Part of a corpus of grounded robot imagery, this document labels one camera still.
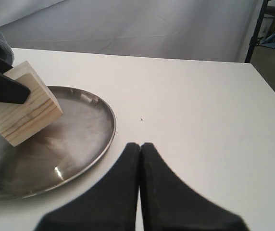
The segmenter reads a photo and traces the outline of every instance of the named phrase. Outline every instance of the wooden block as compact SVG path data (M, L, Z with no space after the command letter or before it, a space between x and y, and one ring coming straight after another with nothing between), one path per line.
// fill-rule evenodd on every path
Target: wooden block
M0 103L0 134L12 146L17 146L63 113L55 96L28 62L4 74L31 90L24 104Z

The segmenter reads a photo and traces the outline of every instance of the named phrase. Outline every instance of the stainless steel tray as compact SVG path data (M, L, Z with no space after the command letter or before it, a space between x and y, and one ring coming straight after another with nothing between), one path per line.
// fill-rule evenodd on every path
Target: stainless steel tray
M112 109L89 92L50 87L64 112L17 147L0 135L0 199L24 198L78 177L108 150L116 131Z

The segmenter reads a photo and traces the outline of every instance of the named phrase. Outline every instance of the white tabletop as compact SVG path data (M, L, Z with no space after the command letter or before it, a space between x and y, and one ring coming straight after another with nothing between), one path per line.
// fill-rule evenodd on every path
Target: white tabletop
M250 64L14 49L47 85L90 91L114 110L117 132L83 176L43 195L0 202L0 231L30 231L113 165L127 142L152 142L191 188L275 230L275 93ZM137 230L142 230L138 211Z

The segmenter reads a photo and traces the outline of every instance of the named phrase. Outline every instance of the white curtain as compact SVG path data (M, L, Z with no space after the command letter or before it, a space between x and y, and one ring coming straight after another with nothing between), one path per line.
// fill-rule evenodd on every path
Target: white curtain
M243 62L261 2L66 0L0 30L19 48Z
M0 26L63 0L0 0Z

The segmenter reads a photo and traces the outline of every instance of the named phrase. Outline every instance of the metal plate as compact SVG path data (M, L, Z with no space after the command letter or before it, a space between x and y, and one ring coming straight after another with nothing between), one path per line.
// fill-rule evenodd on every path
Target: metal plate
M116 131L113 111L78 89L50 87L64 112L17 147L0 135L0 199L55 189L88 170L108 150Z

